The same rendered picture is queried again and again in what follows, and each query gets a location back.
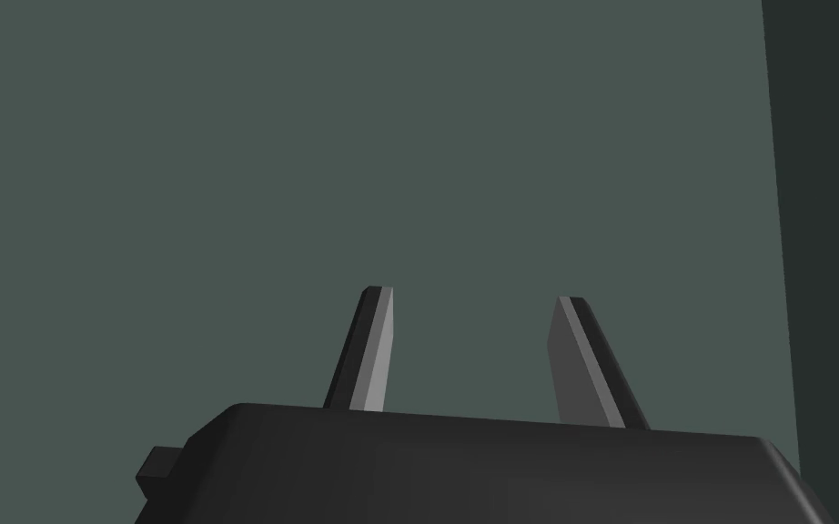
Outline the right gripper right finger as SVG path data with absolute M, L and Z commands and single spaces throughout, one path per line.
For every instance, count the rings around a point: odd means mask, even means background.
M 547 349 L 562 423 L 648 431 L 646 417 L 586 299 L 557 298 Z

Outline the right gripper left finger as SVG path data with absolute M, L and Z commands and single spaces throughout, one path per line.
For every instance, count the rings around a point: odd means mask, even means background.
M 383 411 L 393 339 L 393 289 L 365 288 L 360 293 L 323 407 Z

